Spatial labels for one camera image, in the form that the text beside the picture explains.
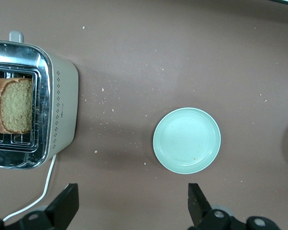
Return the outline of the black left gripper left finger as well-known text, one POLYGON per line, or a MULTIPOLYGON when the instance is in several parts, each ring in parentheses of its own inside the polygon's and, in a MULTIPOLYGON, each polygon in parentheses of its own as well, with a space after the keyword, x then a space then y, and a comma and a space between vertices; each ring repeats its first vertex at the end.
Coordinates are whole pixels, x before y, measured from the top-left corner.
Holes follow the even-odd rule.
POLYGON ((78 184, 68 184, 44 210, 32 211, 10 225, 0 219, 0 230, 65 230, 78 209, 78 184))

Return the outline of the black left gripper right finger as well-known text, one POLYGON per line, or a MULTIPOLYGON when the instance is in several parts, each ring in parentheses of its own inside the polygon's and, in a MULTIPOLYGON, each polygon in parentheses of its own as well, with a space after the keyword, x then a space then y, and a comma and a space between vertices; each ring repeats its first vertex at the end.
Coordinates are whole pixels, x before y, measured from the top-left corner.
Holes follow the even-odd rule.
POLYGON ((197 183, 188 184, 188 210, 193 226, 191 230, 278 230, 272 220, 251 216, 246 222, 237 220, 224 206, 210 205, 197 183))

